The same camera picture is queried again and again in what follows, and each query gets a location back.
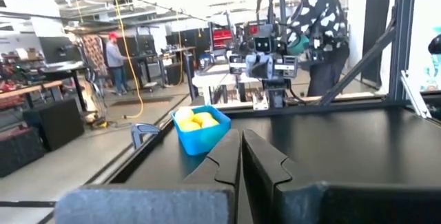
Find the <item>person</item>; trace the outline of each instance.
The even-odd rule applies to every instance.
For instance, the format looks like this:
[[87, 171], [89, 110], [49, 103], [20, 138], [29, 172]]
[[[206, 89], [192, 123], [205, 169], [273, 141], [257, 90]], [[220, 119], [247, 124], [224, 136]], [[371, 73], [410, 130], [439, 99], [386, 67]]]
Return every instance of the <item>person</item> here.
[[288, 42], [297, 42], [302, 36], [308, 39], [313, 30], [323, 36], [324, 60], [309, 68], [307, 96], [322, 96], [340, 80], [340, 75], [349, 57], [347, 19], [340, 0], [304, 0], [303, 9], [288, 28]]
[[109, 33], [109, 41], [105, 45], [105, 53], [107, 55], [108, 68], [112, 71], [115, 80], [116, 94], [121, 96], [122, 94], [127, 94], [129, 90], [124, 71], [124, 60], [127, 57], [124, 57], [119, 52], [118, 45], [116, 44], [117, 39], [117, 33]]

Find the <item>black tabletop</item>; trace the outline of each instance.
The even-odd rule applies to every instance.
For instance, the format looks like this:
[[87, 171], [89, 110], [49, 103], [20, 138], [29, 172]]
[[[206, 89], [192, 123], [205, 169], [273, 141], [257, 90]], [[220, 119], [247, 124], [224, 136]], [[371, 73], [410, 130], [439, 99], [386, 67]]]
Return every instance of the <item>black tabletop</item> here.
[[[441, 128], [403, 109], [236, 119], [318, 179], [343, 183], [439, 186]], [[188, 156], [172, 130], [127, 180], [180, 182], [205, 155]]]

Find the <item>black pants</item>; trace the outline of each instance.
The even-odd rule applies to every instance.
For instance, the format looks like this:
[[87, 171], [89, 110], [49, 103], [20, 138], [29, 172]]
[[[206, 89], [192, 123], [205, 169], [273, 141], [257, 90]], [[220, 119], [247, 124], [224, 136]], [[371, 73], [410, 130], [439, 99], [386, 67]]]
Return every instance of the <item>black pants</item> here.
[[307, 96], [322, 96], [340, 80], [340, 75], [349, 57], [349, 46], [344, 45], [326, 54], [322, 63], [311, 65], [309, 69], [309, 82]]

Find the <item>yellow ball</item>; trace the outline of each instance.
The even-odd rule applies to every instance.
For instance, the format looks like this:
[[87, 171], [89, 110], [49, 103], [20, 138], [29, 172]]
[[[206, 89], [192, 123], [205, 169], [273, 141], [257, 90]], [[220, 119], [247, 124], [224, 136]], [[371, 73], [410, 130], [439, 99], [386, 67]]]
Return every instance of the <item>yellow ball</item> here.
[[201, 113], [195, 114], [193, 116], [193, 121], [195, 123], [198, 123], [199, 125], [202, 125], [204, 120], [207, 120], [207, 119], [213, 119], [212, 114], [210, 114], [209, 112], [201, 112]]
[[186, 121], [193, 120], [193, 110], [190, 107], [181, 107], [174, 113], [174, 120], [179, 124]]
[[206, 119], [202, 123], [202, 128], [209, 128], [209, 127], [213, 127], [215, 125], [219, 125], [219, 122], [216, 121], [215, 119]]
[[186, 121], [179, 125], [179, 128], [182, 132], [191, 132], [194, 130], [199, 130], [201, 127], [199, 124], [193, 122], [193, 121]]

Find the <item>concrete floor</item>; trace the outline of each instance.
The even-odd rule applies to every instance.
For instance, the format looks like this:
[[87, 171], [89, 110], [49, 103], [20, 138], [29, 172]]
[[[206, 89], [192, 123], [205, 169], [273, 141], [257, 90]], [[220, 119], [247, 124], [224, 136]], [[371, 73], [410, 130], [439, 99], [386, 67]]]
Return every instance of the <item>concrete floor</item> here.
[[[309, 82], [307, 72], [299, 72], [293, 81], [296, 94], [306, 92]], [[373, 91], [359, 82], [352, 82], [345, 90], [350, 92]], [[107, 119], [115, 120], [119, 127], [106, 130], [87, 130], [86, 133], [64, 147], [46, 154], [13, 174], [0, 180], [0, 201], [57, 201], [66, 192], [84, 184], [117, 154], [130, 145], [131, 123], [154, 123], [170, 108], [184, 99], [188, 94], [186, 83], [165, 89], [156, 89], [153, 93], [143, 92], [145, 98], [171, 96], [167, 103], [146, 103], [144, 111], [135, 119], [122, 119], [123, 115], [139, 112], [140, 105], [123, 105], [109, 107]], [[107, 105], [116, 101], [137, 99], [135, 94], [127, 96], [107, 95]], [[185, 98], [180, 105], [189, 105], [191, 100]], [[133, 150], [126, 152], [113, 166], [93, 183], [100, 183], [111, 171], [115, 170]], [[0, 223], [37, 223], [52, 209], [48, 208], [4, 208], [0, 207]]]

